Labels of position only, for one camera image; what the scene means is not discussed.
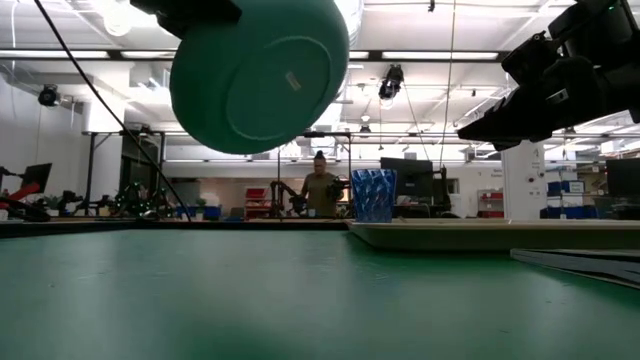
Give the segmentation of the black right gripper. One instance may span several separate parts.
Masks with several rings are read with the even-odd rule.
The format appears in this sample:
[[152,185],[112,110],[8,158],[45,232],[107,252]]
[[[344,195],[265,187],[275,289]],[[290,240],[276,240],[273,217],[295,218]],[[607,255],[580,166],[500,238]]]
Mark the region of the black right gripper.
[[505,151],[621,111],[640,123],[640,62],[602,69],[585,57],[571,57],[544,70],[542,82],[519,86],[457,135]]

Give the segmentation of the teal round plate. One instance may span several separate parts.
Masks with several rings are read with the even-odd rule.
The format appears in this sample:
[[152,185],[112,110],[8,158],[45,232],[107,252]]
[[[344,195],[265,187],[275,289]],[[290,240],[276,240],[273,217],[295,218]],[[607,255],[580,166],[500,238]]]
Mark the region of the teal round plate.
[[181,127],[229,154],[283,145],[323,114],[344,80],[347,26],[334,0],[236,0],[237,23],[192,25],[169,91]]

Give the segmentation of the blue faceted cup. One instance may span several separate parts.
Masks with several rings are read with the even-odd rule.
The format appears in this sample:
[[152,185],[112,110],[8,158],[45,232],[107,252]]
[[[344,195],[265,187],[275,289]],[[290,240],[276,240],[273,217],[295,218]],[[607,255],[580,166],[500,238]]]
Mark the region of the blue faceted cup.
[[359,223],[390,223],[396,202],[396,171],[357,169],[351,173],[353,209]]

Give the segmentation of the beige plastic tray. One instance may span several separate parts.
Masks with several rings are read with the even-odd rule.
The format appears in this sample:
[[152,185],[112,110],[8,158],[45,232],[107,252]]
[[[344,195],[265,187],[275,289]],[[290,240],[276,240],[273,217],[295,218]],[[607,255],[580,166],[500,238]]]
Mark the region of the beige plastic tray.
[[640,249],[640,221],[407,219],[347,225],[365,243],[384,250]]

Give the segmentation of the blue storage bins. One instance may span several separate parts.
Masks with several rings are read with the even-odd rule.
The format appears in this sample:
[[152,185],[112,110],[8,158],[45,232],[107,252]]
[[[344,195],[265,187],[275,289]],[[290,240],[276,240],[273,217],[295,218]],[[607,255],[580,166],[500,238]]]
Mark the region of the blue storage bins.
[[547,184],[547,206],[540,211],[547,219],[597,219],[599,213],[585,200],[585,183],[581,180],[562,180]]

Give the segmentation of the black monitor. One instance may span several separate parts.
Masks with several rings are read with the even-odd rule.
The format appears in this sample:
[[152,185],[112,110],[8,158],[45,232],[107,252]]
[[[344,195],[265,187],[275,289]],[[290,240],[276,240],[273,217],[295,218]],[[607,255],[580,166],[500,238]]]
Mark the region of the black monitor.
[[27,189],[31,194],[44,193],[51,169],[51,163],[27,166],[22,174],[21,189]]
[[640,197],[640,158],[606,161],[608,193],[614,197]]
[[397,205],[432,202],[434,172],[431,161],[383,157],[380,159],[380,165],[382,169],[396,172]]

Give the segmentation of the Acadia picture card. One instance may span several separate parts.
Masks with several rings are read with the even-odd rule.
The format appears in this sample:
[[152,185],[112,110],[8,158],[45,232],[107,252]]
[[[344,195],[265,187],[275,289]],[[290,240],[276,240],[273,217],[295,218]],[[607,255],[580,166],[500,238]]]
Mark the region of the Acadia picture card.
[[512,249],[517,261],[640,290],[640,250]]

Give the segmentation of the black metal rack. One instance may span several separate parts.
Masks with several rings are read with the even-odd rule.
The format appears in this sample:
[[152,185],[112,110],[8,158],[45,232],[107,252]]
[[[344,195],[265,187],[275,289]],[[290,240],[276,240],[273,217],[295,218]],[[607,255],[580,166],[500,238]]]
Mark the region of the black metal rack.
[[154,217],[168,209],[164,165],[166,134],[147,128],[89,132],[84,194],[86,215]]

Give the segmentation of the red storage shelf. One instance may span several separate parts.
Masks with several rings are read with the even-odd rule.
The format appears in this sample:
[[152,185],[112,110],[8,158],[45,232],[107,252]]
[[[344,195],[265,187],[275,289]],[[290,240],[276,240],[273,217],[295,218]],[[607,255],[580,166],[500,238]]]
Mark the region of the red storage shelf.
[[271,203],[266,187],[246,187],[244,211],[246,219],[265,218],[269,215]]

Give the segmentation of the person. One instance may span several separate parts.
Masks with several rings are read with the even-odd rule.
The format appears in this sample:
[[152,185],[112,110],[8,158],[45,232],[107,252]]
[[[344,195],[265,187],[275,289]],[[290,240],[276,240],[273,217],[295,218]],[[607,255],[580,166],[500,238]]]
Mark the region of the person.
[[337,202],[343,197],[341,191],[335,196],[331,190],[336,176],[327,170],[324,153],[319,150],[313,159],[313,172],[308,174],[301,190],[306,199],[310,217],[333,218],[337,213]]

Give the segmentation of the green table mat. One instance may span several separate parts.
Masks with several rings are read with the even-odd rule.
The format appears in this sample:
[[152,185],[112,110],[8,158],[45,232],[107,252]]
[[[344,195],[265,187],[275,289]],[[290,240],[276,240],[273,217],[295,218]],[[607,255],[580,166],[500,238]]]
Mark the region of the green table mat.
[[338,231],[0,240],[0,360],[640,360],[640,290]]

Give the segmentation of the black metal table frame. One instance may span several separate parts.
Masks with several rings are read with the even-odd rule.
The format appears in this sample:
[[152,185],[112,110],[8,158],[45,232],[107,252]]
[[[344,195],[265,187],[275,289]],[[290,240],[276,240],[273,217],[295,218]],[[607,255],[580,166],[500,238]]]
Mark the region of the black metal table frame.
[[0,240],[37,236],[83,234],[127,230],[207,231],[347,231],[345,222],[160,222],[91,221],[47,223],[0,223]]

